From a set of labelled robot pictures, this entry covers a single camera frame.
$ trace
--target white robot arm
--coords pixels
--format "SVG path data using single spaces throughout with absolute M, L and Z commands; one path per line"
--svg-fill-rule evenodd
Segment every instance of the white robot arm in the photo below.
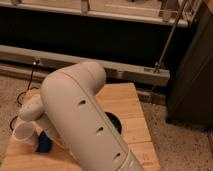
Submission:
M 46 128 L 52 130 L 47 135 L 60 135 L 85 171 L 143 171 L 95 99 L 105 79 L 104 69 L 93 61 L 57 70 L 42 83 L 41 98 L 24 105 L 19 116 L 31 121 L 46 115 Z

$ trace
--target white cup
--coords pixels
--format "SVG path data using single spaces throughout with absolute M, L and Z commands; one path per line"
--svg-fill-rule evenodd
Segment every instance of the white cup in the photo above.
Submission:
M 13 137 L 17 141 L 21 141 L 31 146 L 38 146 L 38 134 L 34 125 L 31 122 L 20 123 L 13 130 Z

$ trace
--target terrazzo floor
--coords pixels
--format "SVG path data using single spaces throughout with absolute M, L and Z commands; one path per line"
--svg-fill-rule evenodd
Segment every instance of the terrazzo floor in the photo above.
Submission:
M 17 95 L 26 80 L 0 75 L 0 162 L 11 136 L 9 122 L 19 106 Z M 165 123 L 166 107 L 141 103 L 163 171 L 213 171 L 213 155 L 207 134 L 199 127 Z

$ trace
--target white shelf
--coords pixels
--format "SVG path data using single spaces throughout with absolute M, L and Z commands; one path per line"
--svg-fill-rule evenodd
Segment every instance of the white shelf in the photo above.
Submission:
M 172 25 L 174 19 L 163 21 L 159 16 L 161 2 L 158 0 L 89 0 L 90 10 L 81 11 L 81 0 L 22 0 L 18 5 L 12 5 L 10 0 L 0 0 L 0 6 L 54 13 L 65 13 L 90 17 L 110 18 L 116 20 L 136 21 L 143 23 Z M 181 19 L 179 27 L 187 27 L 188 22 Z

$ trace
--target wooden platform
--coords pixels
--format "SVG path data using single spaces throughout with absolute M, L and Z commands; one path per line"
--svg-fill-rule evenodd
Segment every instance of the wooden platform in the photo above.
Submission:
M 32 96 L 27 93 L 25 101 Z M 104 111 L 114 113 L 122 122 L 122 136 L 146 171 L 160 165 L 138 100 L 134 84 L 108 84 L 97 95 Z M 68 151 L 57 145 L 49 154 L 33 152 L 32 147 L 10 139 L 1 171 L 82 171 Z

